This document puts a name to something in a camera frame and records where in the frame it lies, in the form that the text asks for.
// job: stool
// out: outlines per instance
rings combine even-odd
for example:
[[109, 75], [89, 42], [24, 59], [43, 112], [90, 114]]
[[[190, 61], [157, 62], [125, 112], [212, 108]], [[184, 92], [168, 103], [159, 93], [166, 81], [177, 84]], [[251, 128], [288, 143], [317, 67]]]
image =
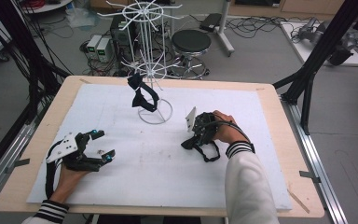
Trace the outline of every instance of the stool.
[[211, 46], [211, 38], [197, 30], [183, 30], [172, 36], [172, 48], [181, 55], [172, 62], [172, 73], [179, 78], [197, 78], [209, 75], [209, 69], [199, 58]]

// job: gray floor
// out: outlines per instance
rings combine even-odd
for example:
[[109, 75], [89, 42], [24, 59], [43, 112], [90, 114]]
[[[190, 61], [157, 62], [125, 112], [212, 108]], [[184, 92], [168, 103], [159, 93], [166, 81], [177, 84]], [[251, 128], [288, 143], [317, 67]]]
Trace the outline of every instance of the gray floor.
[[[58, 21], [63, 11], [41, 15], [42, 22]], [[86, 58], [79, 46], [92, 34], [105, 33], [110, 21], [98, 20], [97, 26], [71, 30], [65, 21], [52, 25], [47, 34], [50, 47], [74, 74], [87, 72]], [[197, 27], [191, 22], [186, 27]], [[259, 32], [244, 39], [226, 31], [235, 48], [227, 57], [219, 40], [213, 40], [210, 52], [202, 56], [211, 74], [203, 80], [274, 83], [293, 74], [301, 66], [281, 29]], [[13, 62], [0, 62], [0, 141], [27, 104], [27, 82]], [[287, 88], [278, 89], [283, 93]], [[358, 67], [327, 67], [315, 78], [310, 110], [310, 132], [324, 163], [339, 202], [349, 223], [358, 223]], [[0, 213], [0, 223], [21, 223], [30, 214]], [[159, 223], [160, 217], [148, 217], [144, 223]], [[221, 223], [204, 218], [203, 223]], [[331, 223], [322, 218], [280, 218], [281, 223]], [[81, 215], [70, 215], [64, 223], [84, 223]]]

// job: human arm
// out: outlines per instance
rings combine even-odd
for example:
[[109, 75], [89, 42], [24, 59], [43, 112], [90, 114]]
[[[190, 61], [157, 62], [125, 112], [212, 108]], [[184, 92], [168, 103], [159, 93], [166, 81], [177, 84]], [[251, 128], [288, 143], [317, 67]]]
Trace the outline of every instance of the human arm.
[[65, 205], [68, 197], [75, 191], [79, 181], [88, 174], [86, 171], [72, 171], [64, 164], [61, 167], [60, 180], [54, 193], [48, 200], [44, 200], [39, 211], [25, 219], [22, 224], [52, 224], [62, 223], [69, 207]]
[[[232, 116], [214, 111], [216, 120]], [[263, 165], [250, 140], [229, 125], [220, 125], [214, 139], [229, 143], [226, 170], [226, 207], [229, 223], [279, 223]]]

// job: black stool seat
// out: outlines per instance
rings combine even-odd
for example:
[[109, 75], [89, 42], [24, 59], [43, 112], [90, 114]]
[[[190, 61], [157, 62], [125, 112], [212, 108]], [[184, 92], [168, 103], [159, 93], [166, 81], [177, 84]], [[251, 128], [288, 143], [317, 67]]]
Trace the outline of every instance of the black stool seat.
[[172, 36], [172, 44], [183, 52], [201, 52], [211, 46], [211, 38], [201, 31], [183, 30]]

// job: striped cuff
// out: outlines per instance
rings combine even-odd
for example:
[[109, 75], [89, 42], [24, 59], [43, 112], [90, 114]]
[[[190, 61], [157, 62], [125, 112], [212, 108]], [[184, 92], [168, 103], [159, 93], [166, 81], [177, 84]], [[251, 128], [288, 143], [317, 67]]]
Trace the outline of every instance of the striped cuff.
[[231, 159], [235, 154], [242, 152], [242, 151], [248, 151], [255, 153], [255, 148], [252, 143], [248, 143], [245, 141], [237, 141], [231, 143], [229, 147], [226, 150], [226, 156]]
[[44, 200], [34, 217], [40, 217], [50, 222], [61, 224], [68, 213], [68, 209], [69, 207], [64, 204]]

